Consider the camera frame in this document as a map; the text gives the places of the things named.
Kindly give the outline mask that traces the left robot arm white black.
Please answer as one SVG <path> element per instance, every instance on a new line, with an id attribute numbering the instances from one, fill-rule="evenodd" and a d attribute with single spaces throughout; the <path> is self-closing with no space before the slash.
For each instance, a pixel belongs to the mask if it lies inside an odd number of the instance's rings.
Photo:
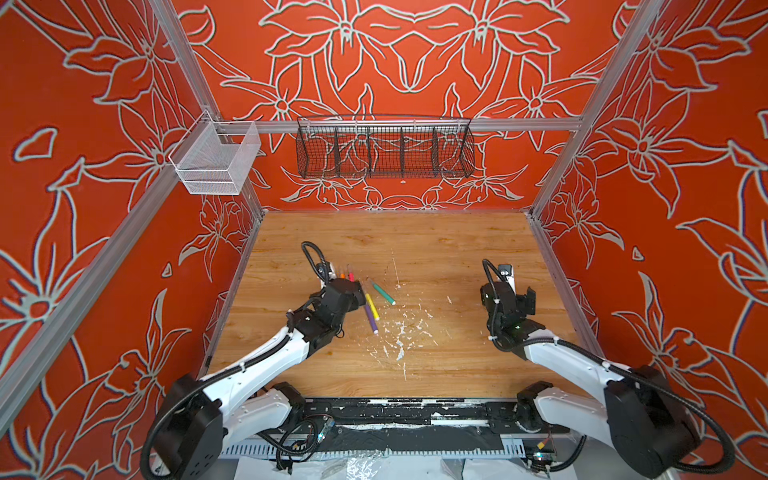
<path id="1" fill-rule="evenodd" d="M 166 479 L 197 479 L 222 450 L 251 435 L 283 426 L 300 397 L 286 387 L 256 393 L 284 371 L 307 360 L 343 330 L 347 313 L 366 303 L 361 284 L 325 281 L 304 305 L 286 314 L 270 340 L 227 368 L 201 379 L 176 380 L 159 407 L 140 454 L 140 472 L 157 479 L 156 455 Z"/>

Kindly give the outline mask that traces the yellow highlighter pen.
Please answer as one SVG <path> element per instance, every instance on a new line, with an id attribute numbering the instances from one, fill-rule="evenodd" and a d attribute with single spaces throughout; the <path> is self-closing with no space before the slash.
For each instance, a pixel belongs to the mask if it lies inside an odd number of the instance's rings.
<path id="1" fill-rule="evenodd" d="M 374 320 L 375 321 L 379 321 L 380 315 L 378 313 L 378 310 L 377 310 L 375 304 L 373 303 L 373 300 L 372 300 L 370 294 L 365 293 L 364 296 L 366 298 L 367 304 L 369 306 L 369 309 L 371 310 L 371 313 L 373 315 Z"/>

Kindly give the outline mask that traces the purple highlighter pen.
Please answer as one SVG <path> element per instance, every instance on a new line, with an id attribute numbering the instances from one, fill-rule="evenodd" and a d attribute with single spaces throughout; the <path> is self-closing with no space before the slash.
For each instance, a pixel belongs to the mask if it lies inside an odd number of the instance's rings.
<path id="1" fill-rule="evenodd" d="M 376 323 L 375 316 L 373 314 L 371 307 L 369 305 L 365 305 L 364 311 L 373 334 L 377 335 L 379 333 L 379 329 L 378 329 L 378 325 Z"/>

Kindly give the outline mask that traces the green highlighter pen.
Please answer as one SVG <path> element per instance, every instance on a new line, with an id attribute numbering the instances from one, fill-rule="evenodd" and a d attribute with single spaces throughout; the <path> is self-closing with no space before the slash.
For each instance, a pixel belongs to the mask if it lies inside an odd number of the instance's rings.
<path id="1" fill-rule="evenodd" d="M 375 282 L 374 280 L 371 280 L 370 283 L 371 283 L 372 287 L 374 288 L 374 290 L 379 295 L 381 295 L 382 298 L 387 303 L 389 303 L 390 305 L 396 305 L 397 304 L 396 300 L 382 286 L 380 286 L 377 282 Z"/>

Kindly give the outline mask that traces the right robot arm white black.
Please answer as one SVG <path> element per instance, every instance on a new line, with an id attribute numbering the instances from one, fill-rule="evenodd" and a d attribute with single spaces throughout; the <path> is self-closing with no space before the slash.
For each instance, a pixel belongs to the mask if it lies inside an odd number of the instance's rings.
<path id="1" fill-rule="evenodd" d="M 520 391 L 512 413 L 526 433 L 562 426 L 612 448 L 635 473 L 653 479 L 670 469 L 714 475 L 735 462 L 725 430 L 703 408 L 676 394 L 650 366 L 630 368 L 566 341 L 532 320 L 535 292 L 516 292 L 510 277 L 480 288 L 489 339 L 500 351 L 545 367 L 581 389 L 569 394 L 536 382 Z"/>

